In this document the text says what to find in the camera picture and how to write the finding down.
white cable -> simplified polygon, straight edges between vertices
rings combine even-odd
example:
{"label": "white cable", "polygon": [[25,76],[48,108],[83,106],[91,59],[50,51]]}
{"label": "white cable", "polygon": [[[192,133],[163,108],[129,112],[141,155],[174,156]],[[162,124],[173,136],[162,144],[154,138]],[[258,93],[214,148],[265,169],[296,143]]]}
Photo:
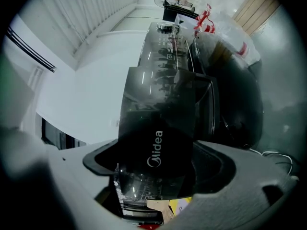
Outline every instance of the white cable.
{"label": "white cable", "polygon": [[289,160],[290,160],[290,162],[291,162],[291,167],[290,167],[290,169],[289,169],[289,172],[288,172],[288,174],[290,174],[291,173],[291,171],[292,171],[292,168],[293,168],[293,161],[292,161],[292,159],[291,159],[291,157],[290,156],[288,156],[288,155],[284,155],[284,154],[281,154],[281,153],[279,153],[279,152],[275,152],[275,151],[264,151],[261,155],[263,156],[264,154],[277,154],[277,155],[280,155],[280,156],[283,156],[283,157],[286,157],[286,158],[288,158]]}
{"label": "white cable", "polygon": [[174,35],[174,42],[175,42],[175,49],[176,49],[176,60],[177,60],[177,70],[178,70],[179,67],[178,67],[177,41],[176,41],[176,36],[175,36],[175,33],[174,33],[174,29],[172,31],[173,31],[173,35]]}
{"label": "white cable", "polygon": [[290,156],[288,156],[288,155],[284,155],[284,154],[281,154],[281,153],[279,153],[279,152],[275,152],[275,151],[264,151],[263,153],[260,153],[260,152],[258,152],[258,151],[256,151],[256,150],[254,150],[254,149],[249,149],[249,150],[251,150],[251,151],[253,151],[253,152],[255,152],[255,153],[257,153],[257,154],[259,154],[260,156],[263,156],[264,154],[277,154],[277,155],[280,155],[280,156],[283,156],[283,157],[286,157],[286,158],[288,158],[289,160],[290,160],[290,162],[291,162],[291,167],[290,167],[290,169],[289,169],[289,172],[288,172],[288,174],[290,174],[291,173],[291,171],[292,171],[292,168],[293,168],[293,161],[292,161],[292,159],[291,159],[291,157]]}
{"label": "white cable", "polygon": [[252,149],[252,148],[250,148],[249,150],[251,150],[251,151],[253,151],[253,152],[256,152],[257,154],[260,154],[260,156],[262,156],[262,154],[261,154],[260,152],[254,150],[254,149]]}

midea logo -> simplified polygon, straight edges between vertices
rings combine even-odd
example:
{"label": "midea logo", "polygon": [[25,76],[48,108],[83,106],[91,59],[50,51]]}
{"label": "midea logo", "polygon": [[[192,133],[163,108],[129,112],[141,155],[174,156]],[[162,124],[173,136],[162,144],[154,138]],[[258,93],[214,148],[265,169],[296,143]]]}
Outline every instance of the midea logo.
{"label": "midea logo", "polygon": [[155,133],[155,135],[157,136],[157,138],[155,139],[156,144],[153,144],[154,147],[154,151],[153,151],[153,155],[150,156],[147,159],[147,164],[148,166],[152,167],[152,168],[157,168],[161,165],[161,158],[160,158],[160,150],[161,150],[161,142],[162,142],[162,131],[157,131]]}

red object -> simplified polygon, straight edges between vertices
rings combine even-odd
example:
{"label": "red object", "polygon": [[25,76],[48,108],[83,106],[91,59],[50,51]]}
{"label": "red object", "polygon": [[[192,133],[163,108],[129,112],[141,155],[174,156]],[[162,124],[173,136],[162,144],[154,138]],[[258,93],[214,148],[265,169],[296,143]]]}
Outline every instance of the red object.
{"label": "red object", "polygon": [[160,227],[160,225],[142,225],[139,226],[139,228],[148,229],[148,230],[154,230]]}
{"label": "red object", "polygon": [[197,26],[194,27],[194,30],[196,30],[199,27],[202,27],[202,23],[204,22],[204,20],[208,19],[208,21],[210,21],[212,23],[212,26],[211,26],[211,28],[208,29],[208,25],[207,25],[206,30],[208,30],[208,32],[214,33],[214,31],[215,31],[214,23],[211,20],[209,20],[209,18],[208,18],[209,15],[210,15],[210,11],[211,11],[211,6],[210,6],[210,4],[207,3],[207,10],[205,10],[204,13],[202,14],[203,17],[200,18],[200,16],[197,16],[197,18],[196,18],[198,23],[197,23]]}
{"label": "red object", "polygon": [[237,54],[240,55],[240,56],[244,55],[247,47],[248,47],[247,44],[245,42],[243,42],[243,46],[241,47],[240,51],[237,52]]}

plastic bag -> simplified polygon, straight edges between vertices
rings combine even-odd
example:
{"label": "plastic bag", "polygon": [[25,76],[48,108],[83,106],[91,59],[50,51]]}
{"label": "plastic bag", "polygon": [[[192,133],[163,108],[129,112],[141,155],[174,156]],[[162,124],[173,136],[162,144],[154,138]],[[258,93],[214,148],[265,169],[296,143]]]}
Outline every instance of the plastic bag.
{"label": "plastic bag", "polygon": [[214,22],[214,34],[228,45],[235,56],[244,60],[248,66],[260,61],[253,40],[232,18],[222,12],[211,13],[209,18]]}
{"label": "plastic bag", "polygon": [[198,16],[196,20],[184,15],[177,15],[175,24],[192,31],[194,36],[198,33],[210,33],[214,41],[222,41],[233,53],[234,58],[241,67],[248,67],[260,61],[260,54],[256,50],[253,40],[249,35],[228,15],[212,13],[211,6],[207,5],[207,10]]}

power cord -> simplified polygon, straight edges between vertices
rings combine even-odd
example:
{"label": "power cord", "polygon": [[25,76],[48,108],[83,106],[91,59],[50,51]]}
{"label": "power cord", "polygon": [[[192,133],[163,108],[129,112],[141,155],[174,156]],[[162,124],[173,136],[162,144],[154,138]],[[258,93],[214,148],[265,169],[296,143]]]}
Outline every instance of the power cord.
{"label": "power cord", "polygon": [[280,156],[283,156],[283,157],[289,159],[290,163],[289,162],[278,162],[276,164],[280,164],[280,163],[290,164],[291,166],[290,166],[290,169],[288,171],[288,175],[291,173],[292,168],[293,168],[293,160],[292,160],[292,158],[290,156],[282,154],[282,153],[279,153],[279,152],[275,152],[275,151],[264,151],[263,153],[260,153],[260,152],[254,150],[254,149],[251,149],[251,148],[249,150],[251,150],[252,152],[255,152],[255,153],[257,153],[257,154],[259,154],[260,156],[263,156],[263,157],[266,157],[266,156],[274,154],[274,155],[280,155]]}

